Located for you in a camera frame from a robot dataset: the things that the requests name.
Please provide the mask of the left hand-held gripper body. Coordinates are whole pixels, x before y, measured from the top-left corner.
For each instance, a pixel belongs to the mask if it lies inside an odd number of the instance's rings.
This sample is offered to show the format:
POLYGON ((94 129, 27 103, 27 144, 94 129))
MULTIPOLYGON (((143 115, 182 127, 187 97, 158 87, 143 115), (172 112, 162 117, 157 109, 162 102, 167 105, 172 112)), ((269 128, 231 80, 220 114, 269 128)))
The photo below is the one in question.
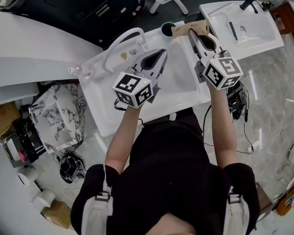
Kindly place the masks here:
POLYGON ((118 106, 118 103, 138 109, 145 102, 152 103, 161 88, 157 84, 153 85, 143 73, 133 67, 128 67, 126 71, 120 73, 112 89, 117 97, 114 108, 125 110, 118 106))

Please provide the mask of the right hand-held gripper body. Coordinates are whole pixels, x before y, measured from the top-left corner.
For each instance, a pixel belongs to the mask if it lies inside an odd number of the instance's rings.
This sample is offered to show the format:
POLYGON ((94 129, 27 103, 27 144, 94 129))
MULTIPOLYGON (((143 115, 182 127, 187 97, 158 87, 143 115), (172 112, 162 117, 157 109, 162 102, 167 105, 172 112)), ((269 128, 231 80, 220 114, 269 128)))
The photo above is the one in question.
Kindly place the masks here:
POLYGON ((227 50, 202 57, 195 65, 195 71, 200 83, 206 81, 217 90, 235 86, 243 76, 237 59, 227 50))

